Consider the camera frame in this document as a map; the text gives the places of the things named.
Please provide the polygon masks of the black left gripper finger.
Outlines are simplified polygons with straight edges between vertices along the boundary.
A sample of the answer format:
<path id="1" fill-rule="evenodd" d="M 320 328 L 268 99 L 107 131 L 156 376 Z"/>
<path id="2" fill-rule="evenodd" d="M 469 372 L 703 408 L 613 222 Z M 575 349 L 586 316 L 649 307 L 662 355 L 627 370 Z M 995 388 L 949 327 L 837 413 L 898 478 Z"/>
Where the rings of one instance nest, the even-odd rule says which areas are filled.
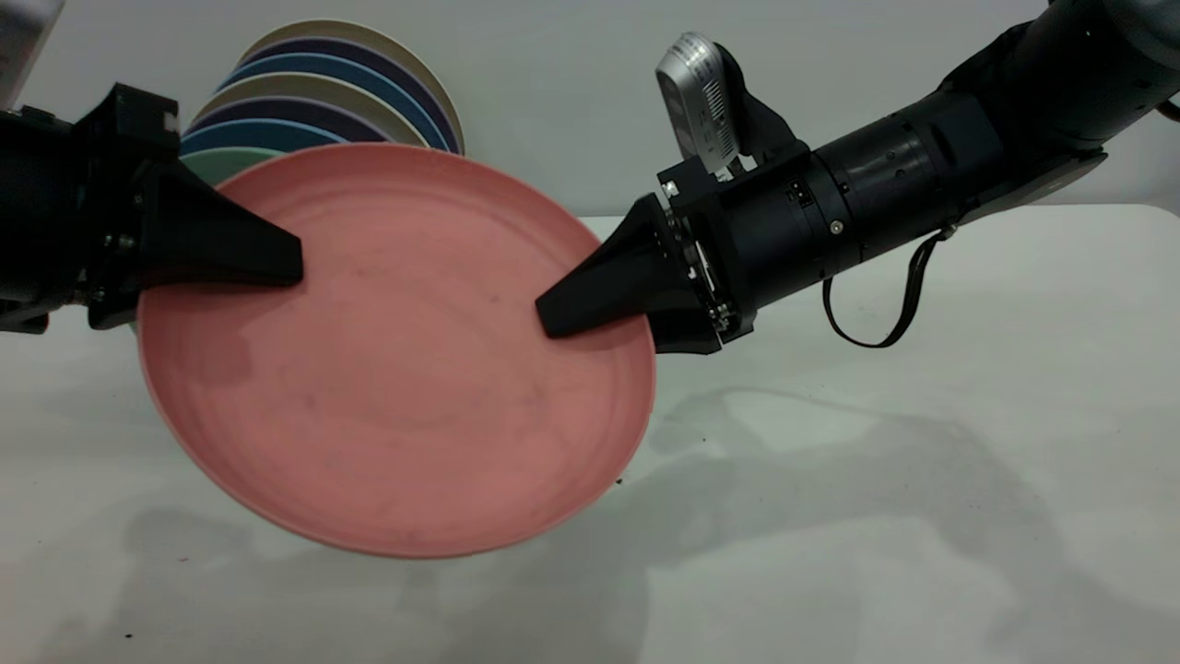
<path id="1" fill-rule="evenodd" d="M 219 193 L 181 162 L 153 165 L 142 182 L 136 285 L 299 285 L 301 239 Z"/>

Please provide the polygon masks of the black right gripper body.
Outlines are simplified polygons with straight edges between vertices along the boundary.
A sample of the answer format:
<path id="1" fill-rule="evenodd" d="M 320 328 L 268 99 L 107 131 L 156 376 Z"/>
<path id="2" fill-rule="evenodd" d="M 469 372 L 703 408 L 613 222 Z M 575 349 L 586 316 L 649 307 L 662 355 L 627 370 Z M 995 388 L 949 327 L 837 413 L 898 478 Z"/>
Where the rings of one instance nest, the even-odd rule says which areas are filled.
<path id="1" fill-rule="evenodd" d="M 658 175 L 667 217 L 722 344 L 749 335 L 760 308 L 838 265 L 830 169 L 804 143 L 760 159 L 730 180 L 717 180 L 700 157 Z"/>

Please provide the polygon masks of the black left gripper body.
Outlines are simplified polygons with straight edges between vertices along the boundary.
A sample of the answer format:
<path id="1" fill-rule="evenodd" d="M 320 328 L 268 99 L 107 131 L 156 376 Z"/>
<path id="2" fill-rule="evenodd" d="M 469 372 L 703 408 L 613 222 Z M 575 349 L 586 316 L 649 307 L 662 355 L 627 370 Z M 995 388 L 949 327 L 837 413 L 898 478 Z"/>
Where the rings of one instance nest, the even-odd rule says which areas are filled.
<path id="1" fill-rule="evenodd" d="M 80 150 L 76 219 L 83 236 L 76 292 L 88 327 L 106 331 L 135 321 L 143 236 L 157 216 L 148 189 L 181 152 L 181 105 L 117 83 L 77 121 L 72 138 Z"/>

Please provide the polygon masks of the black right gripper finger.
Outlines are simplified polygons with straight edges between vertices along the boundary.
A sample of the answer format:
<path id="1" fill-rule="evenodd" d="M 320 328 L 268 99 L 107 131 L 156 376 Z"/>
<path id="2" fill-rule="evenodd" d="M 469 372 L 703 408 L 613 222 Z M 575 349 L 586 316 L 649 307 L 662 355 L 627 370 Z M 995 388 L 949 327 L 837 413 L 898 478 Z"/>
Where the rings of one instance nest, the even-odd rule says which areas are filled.
<path id="1" fill-rule="evenodd" d="M 660 198 L 632 202 L 620 226 L 536 300 L 549 338 L 569 338 L 661 311 L 704 311 L 690 259 Z"/>
<path id="2" fill-rule="evenodd" d="M 653 313 L 650 328 L 657 354 L 708 356 L 722 348 L 713 318 L 704 311 Z"/>

